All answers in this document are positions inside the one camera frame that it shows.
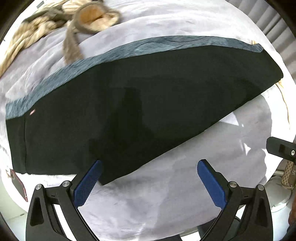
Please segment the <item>metal screw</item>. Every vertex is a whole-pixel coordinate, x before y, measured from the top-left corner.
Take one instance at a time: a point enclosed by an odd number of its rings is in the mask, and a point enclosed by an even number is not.
[[[41,185],[41,184],[38,184],[38,185],[35,187],[36,190],[39,190],[39,189],[41,189],[41,188],[42,188],[42,185]]]
[[[63,187],[67,187],[67,186],[69,186],[70,185],[70,182],[69,181],[64,181],[63,182]]]
[[[236,188],[237,187],[237,183],[236,182],[230,182],[229,186],[231,186],[232,188]]]
[[[259,189],[260,191],[263,191],[263,190],[264,190],[264,186],[263,186],[263,185],[258,185],[258,189]]]

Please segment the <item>smartphone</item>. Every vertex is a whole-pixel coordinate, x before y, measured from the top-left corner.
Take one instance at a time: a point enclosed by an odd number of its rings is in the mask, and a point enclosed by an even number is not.
[[[27,192],[26,192],[24,184],[19,179],[19,177],[16,175],[15,171],[11,170],[11,169],[10,169],[10,178],[12,180],[13,185],[17,189],[17,191],[20,193],[20,195],[23,197],[23,199],[26,202],[28,202]]]

